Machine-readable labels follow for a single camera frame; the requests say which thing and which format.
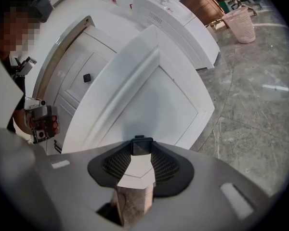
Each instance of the black rubber mount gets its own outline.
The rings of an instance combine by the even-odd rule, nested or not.
[[[136,136],[95,157],[88,164],[88,172],[100,186],[115,188],[131,162],[131,155],[145,154],[151,154],[156,181],[154,197],[178,195],[192,181],[194,167],[189,160],[144,136]]]

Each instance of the gray tile floor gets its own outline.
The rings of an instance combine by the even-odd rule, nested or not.
[[[191,150],[229,163],[273,195],[289,169],[289,29],[272,7],[252,21],[253,43],[219,32],[215,68],[198,71],[215,111]]]

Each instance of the plastic basket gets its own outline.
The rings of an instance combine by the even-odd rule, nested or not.
[[[236,39],[242,44],[251,43],[256,39],[255,30],[247,9],[247,7],[241,7],[222,17]]]

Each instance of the white counter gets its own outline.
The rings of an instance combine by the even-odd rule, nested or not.
[[[48,52],[64,30],[80,15],[90,15],[95,26],[122,45],[135,37],[141,28],[131,17],[131,11],[101,0],[64,0],[51,13],[48,21],[40,25],[39,35],[27,54],[37,64],[26,77],[26,96],[31,97],[39,71]]]

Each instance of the person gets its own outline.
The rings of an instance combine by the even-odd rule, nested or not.
[[[10,63],[10,53],[16,51],[23,41],[32,35],[34,30],[39,27],[41,15],[36,13],[30,6],[34,0],[1,0],[0,1],[0,60],[7,72],[12,75]],[[13,118],[16,125],[26,134],[32,134],[32,130],[25,124],[24,104],[25,104],[25,77],[17,77],[17,86],[24,93],[19,101],[13,115],[9,121],[7,129],[15,132]],[[54,121],[53,127],[57,133],[58,124]]]

